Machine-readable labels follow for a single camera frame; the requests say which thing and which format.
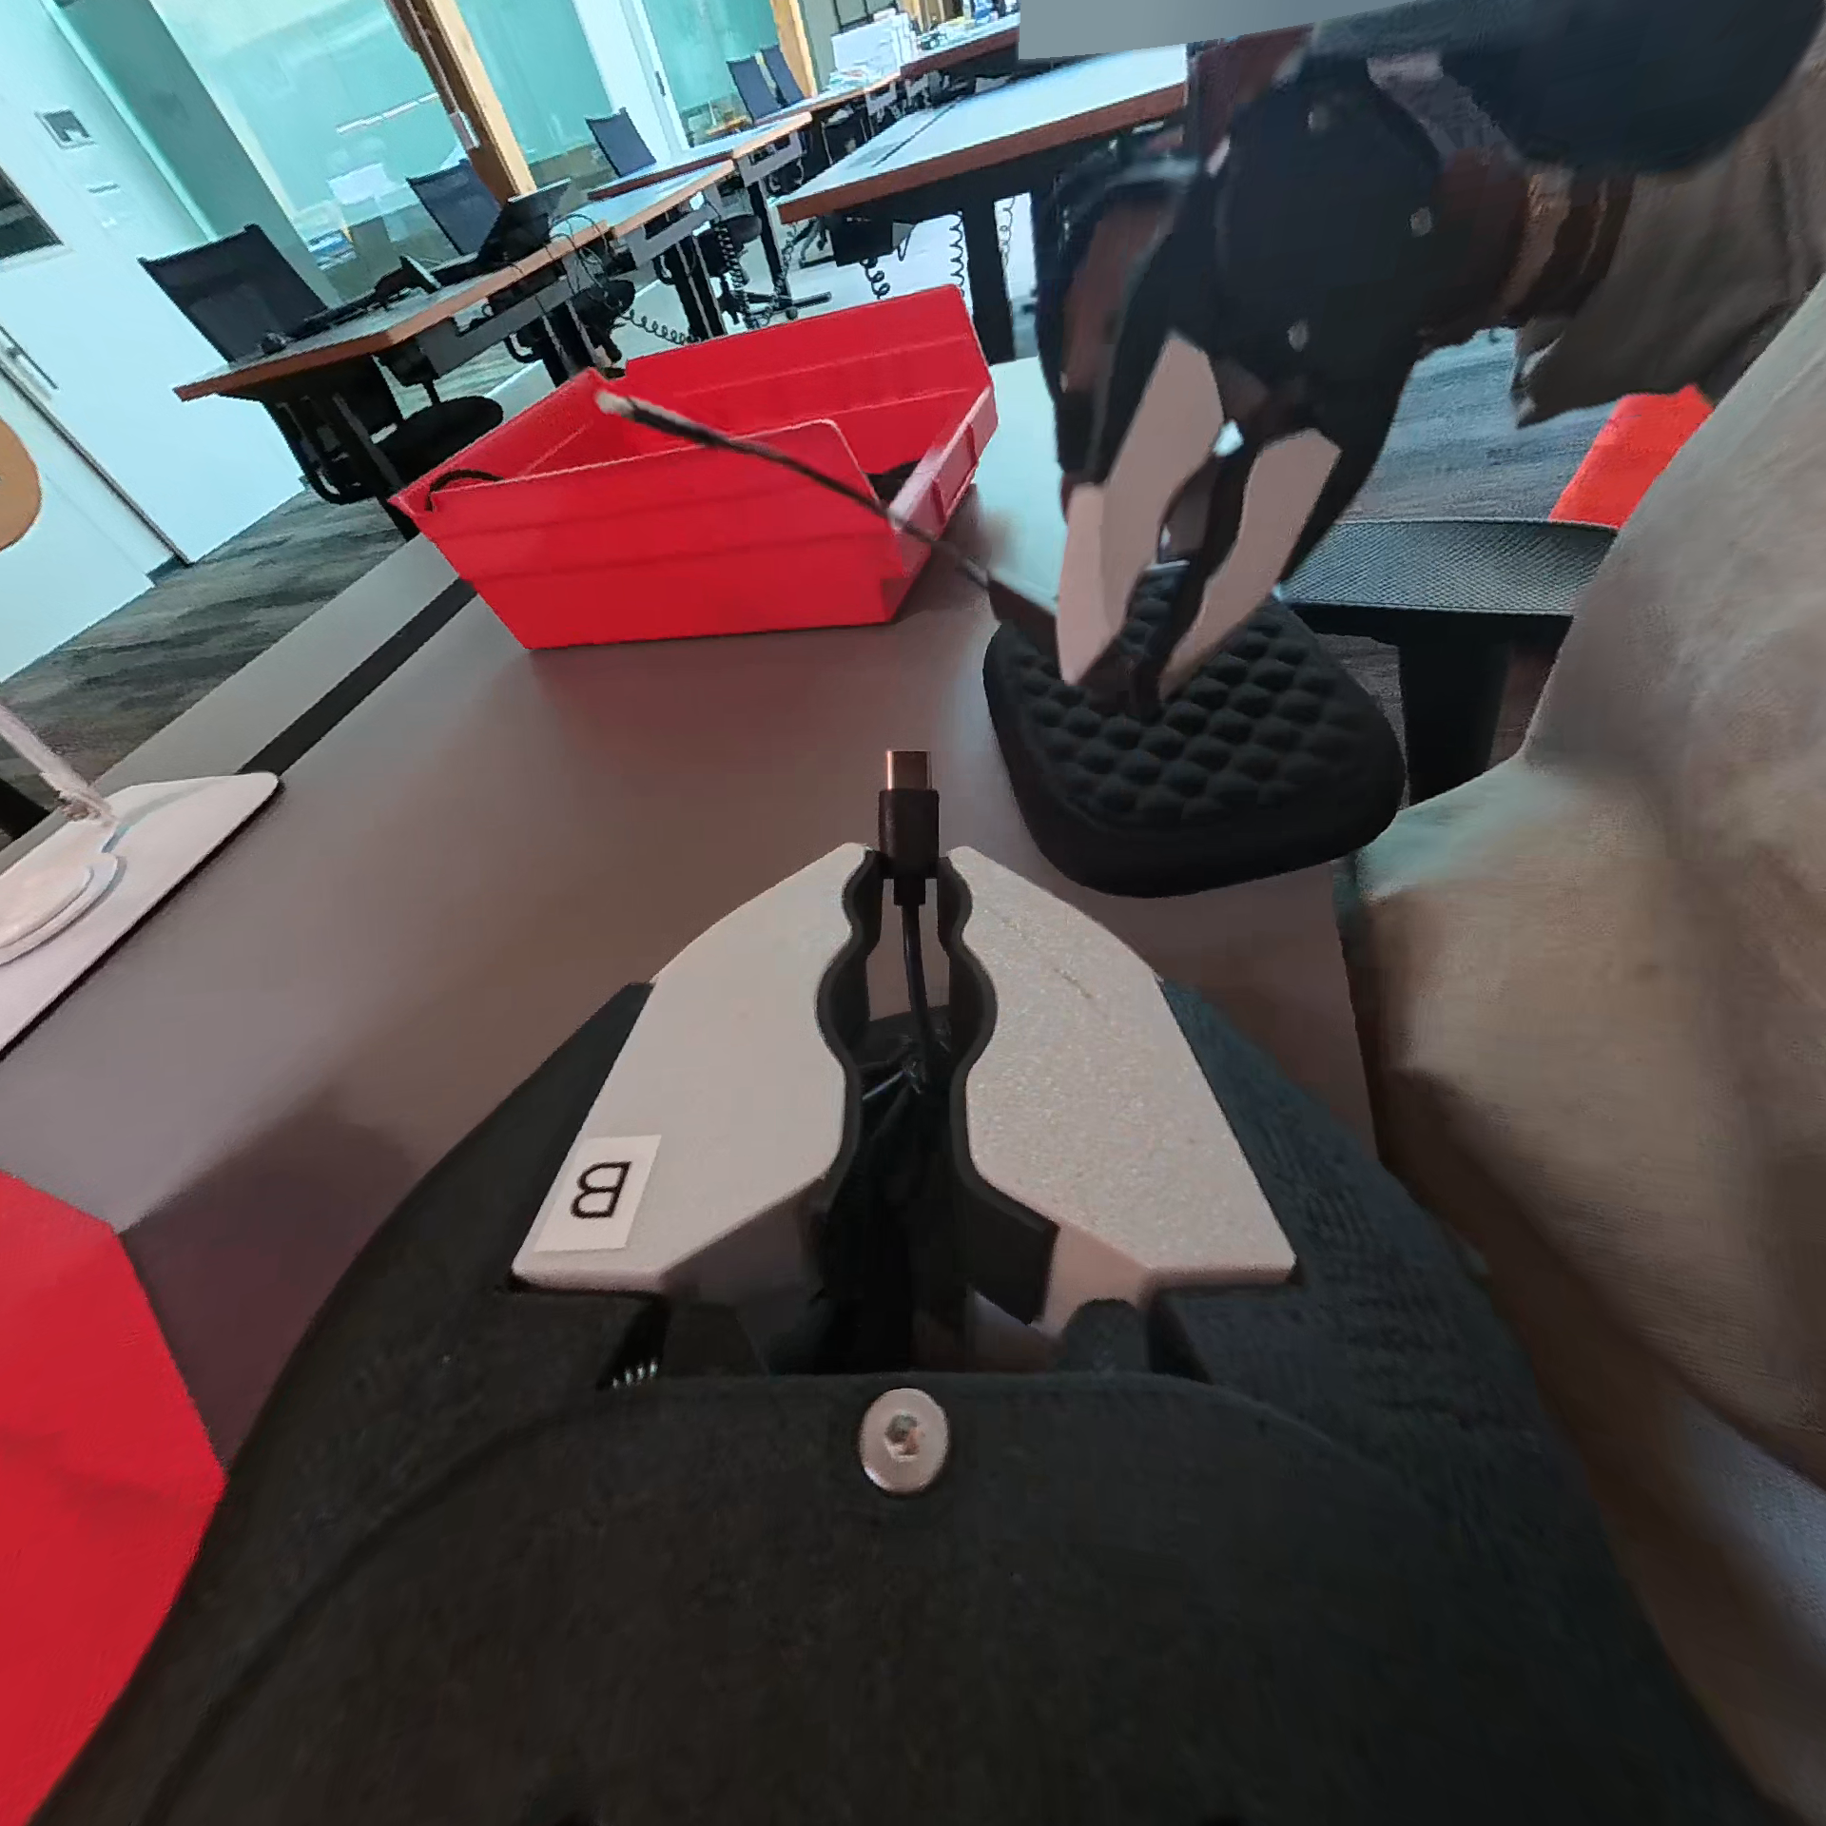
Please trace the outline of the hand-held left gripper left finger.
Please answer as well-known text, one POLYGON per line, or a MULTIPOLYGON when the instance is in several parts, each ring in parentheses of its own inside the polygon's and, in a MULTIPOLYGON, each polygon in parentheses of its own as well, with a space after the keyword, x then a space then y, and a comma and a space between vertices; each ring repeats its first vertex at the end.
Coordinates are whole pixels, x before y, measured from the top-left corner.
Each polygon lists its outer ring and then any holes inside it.
POLYGON ((663 965, 512 1260, 526 1287, 808 1287, 861 1134, 876 853, 822 859, 663 965))

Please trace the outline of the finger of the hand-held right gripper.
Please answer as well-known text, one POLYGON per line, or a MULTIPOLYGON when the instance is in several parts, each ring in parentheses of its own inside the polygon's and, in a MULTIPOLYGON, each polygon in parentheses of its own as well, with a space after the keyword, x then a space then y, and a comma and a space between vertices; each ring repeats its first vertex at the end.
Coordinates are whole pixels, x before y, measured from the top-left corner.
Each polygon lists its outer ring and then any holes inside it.
POLYGON ((1102 483, 1065 505, 1059 672, 1082 687, 1117 644, 1134 583, 1151 568, 1167 515, 1213 457, 1226 408, 1208 357, 1167 333, 1102 483))
POLYGON ((1322 431, 1246 448, 1220 475, 1206 527, 1172 602, 1156 694, 1175 695, 1273 590, 1339 463, 1322 431))

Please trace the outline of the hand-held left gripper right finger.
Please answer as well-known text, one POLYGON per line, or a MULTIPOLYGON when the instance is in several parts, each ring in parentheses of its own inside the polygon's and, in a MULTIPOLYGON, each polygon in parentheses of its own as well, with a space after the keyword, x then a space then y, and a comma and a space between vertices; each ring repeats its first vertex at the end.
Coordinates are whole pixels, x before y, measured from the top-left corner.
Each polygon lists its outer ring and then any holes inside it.
POLYGON ((1156 971, 990 857, 948 857, 969 1281, 1039 1334, 1096 1302, 1282 1287, 1294 1245, 1156 971))

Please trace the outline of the grey usb hub with pigtail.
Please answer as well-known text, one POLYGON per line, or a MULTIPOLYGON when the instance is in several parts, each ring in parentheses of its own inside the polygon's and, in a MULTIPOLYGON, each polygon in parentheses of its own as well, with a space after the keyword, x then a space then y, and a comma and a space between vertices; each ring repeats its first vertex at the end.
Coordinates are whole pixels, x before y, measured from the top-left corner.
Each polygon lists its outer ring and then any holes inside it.
MULTIPOLYGON (((999 621, 1028 631, 1039 645, 1052 645, 1052 649, 1059 652, 1059 596, 1053 600, 1028 597, 1013 583, 1007 583, 1005 577, 990 573, 980 560, 964 555, 964 549, 958 544, 950 540, 945 534, 926 533, 918 527, 911 518, 902 515, 892 505, 880 501, 876 493, 861 491, 849 483, 844 483, 832 474, 799 460, 787 449, 751 439, 732 437, 712 426, 705 426, 700 422, 672 412, 654 402, 610 391, 609 387, 597 387, 593 391, 593 402, 607 418, 640 426, 672 441, 682 441, 702 449, 719 449, 725 455, 746 457, 773 470, 796 474, 808 480, 811 486, 820 486, 827 493, 834 493, 842 499, 847 499, 849 505, 892 525, 896 533, 911 537, 931 555, 945 556, 971 583, 975 583, 988 593, 990 611, 999 621)), ((1234 449, 1230 448, 1234 434, 1228 431, 1228 426, 1230 415, 1223 407, 1223 431, 1220 432, 1213 457, 1205 463, 1205 468, 1198 470, 1198 474, 1213 470, 1220 477, 1223 470, 1232 468, 1232 460, 1236 459, 1234 449)), ((1172 515, 1175 510, 1180 493, 1167 515, 1167 521, 1162 523, 1162 533, 1172 525, 1172 515)))

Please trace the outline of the small red plastic bin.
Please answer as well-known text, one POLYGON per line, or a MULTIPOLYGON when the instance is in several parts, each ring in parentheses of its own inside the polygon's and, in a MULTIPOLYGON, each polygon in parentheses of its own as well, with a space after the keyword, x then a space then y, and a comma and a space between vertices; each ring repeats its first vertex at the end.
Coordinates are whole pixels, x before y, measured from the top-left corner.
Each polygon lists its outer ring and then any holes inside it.
POLYGON ((2 1821, 118 1699, 224 1485, 119 1236, 2 1176, 2 1821))

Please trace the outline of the person's right forearm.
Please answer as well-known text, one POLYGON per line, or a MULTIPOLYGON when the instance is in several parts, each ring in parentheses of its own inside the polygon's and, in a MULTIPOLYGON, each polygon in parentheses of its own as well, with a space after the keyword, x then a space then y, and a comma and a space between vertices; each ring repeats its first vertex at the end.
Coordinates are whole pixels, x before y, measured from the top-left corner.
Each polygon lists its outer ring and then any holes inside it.
POLYGON ((1823 269, 1823 64, 1698 166, 1644 174, 1605 276, 1515 335, 1519 426, 1698 389, 1718 402, 1781 335, 1823 269))

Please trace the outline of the person's right hand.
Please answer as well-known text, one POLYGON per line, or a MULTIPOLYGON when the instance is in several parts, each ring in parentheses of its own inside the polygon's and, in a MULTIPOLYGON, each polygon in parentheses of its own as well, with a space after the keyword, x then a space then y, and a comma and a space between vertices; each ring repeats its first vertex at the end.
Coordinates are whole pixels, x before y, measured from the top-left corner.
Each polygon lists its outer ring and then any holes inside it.
POLYGON ((1635 188, 1633 174, 1525 164, 1495 147, 1449 155, 1434 202, 1458 265, 1421 355, 1577 310, 1609 272, 1635 188))

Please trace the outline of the black honeycomb wrist pad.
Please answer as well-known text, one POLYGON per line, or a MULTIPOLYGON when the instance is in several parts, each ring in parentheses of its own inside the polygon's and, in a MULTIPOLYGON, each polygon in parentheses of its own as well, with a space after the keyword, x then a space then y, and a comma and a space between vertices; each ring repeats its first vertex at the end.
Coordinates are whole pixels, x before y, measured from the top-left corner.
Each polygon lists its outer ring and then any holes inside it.
POLYGON ((1188 897, 1335 863, 1403 802, 1395 727, 1278 600, 1140 715, 1097 708, 1007 623, 982 683, 1023 827, 1097 894, 1188 897))

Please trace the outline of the dark-top office desk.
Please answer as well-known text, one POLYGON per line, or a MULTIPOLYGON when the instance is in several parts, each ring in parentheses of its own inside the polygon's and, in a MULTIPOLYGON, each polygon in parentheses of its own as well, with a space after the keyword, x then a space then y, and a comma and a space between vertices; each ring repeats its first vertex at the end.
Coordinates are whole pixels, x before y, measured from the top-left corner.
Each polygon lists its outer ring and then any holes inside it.
POLYGON ((1065 61, 988 93, 903 114, 789 194, 784 224, 942 221, 964 238, 967 301, 990 368, 1013 360, 998 202, 1046 188, 1084 147, 1180 114, 1182 46, 1065 61))

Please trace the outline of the red plastic object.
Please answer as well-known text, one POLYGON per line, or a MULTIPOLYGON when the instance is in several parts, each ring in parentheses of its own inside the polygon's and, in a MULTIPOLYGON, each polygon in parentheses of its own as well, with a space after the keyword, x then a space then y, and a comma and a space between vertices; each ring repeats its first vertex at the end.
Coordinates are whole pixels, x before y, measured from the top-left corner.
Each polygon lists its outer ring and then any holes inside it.
POLYGON ((1621 398, 1548 520, 1620 530, 1711 410, 1711 402, 1692 385, 1672 396, 1621 398))

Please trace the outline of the large red plastic bin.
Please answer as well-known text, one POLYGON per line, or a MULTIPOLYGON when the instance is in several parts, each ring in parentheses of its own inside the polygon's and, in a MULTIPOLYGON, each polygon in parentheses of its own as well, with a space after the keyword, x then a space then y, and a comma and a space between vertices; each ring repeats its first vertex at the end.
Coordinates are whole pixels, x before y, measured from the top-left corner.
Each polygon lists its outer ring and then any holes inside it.
POLYGON ((996 428, 943 284, 576 375, 393 505, 527 649, 874 625, 996 428))

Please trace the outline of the wood-edged office desk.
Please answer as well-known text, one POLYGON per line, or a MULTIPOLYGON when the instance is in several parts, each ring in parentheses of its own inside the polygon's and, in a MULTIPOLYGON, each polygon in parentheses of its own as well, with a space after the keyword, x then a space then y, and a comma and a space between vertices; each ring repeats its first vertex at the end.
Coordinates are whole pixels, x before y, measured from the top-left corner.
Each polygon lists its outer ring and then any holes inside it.
POLYGON ((344 325, 283 338, 271 349, 227 360, 176 385, 183 402, 211 398, 258 403, 280 426, 306 485, 323 499, 386 505, 406 485, 398 439, 406 422, 371 434, 358 410, 365 377, 429 387, 515 335, 542 333, 539 362, 557 385, 599 362, 577 319, 576 300, 593 265, 624 257, 673 266, 695 338, 723 333, 693 237, 714 224, 714 196, 743 181, 764 203, 749 158, 700 158, 624 181, 563 219, 526 258, 402 300, 344 325))
POLYGON ((790 291, 767 202, 767 177, 801 158, 811 123, 812 111, 799 106, 672 164, 587 185, 587 206, 613 213, 614 241, 673 287, 690 338, 725 335, 731 323, 796 322, 827 300, 818 294, 804 301, 790 291))

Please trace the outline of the black laptop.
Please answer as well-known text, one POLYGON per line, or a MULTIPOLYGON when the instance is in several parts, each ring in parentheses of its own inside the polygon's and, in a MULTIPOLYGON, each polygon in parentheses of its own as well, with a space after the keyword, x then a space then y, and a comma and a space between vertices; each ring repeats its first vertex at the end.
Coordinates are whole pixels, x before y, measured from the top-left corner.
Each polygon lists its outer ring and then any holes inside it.
POLYGON ((533 257, 551 235, 555 219, 571 191, 569 177, 509 197, 499 203, 474 251, 477 273, 497 272, 533 257))

